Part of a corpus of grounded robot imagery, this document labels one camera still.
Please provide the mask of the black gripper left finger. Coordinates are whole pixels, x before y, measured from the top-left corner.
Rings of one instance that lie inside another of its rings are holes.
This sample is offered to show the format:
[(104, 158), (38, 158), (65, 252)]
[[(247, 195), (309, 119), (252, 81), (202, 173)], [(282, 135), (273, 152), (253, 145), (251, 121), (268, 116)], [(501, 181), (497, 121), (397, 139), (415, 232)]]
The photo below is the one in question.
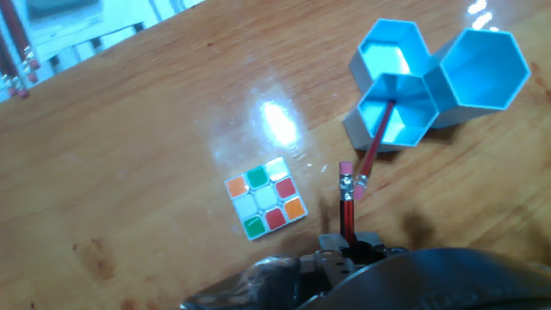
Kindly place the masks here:
[(319, 237), (319, 249), (300, 258), (300, 298), (326, 295), (358, 271), (354, 262), (343, 255), (347, 248), (340, 234)]

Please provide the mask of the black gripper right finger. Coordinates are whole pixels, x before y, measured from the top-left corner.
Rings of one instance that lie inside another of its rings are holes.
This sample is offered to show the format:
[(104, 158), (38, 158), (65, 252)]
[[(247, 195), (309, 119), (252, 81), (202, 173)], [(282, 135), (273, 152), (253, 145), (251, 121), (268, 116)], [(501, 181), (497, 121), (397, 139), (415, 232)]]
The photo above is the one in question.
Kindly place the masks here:
[(353, 245), (353, 261), (356, 264), (374, 264), (391, 256), (408, 252), (405, 247), (388, 247), (376, 232), (357, 232)]

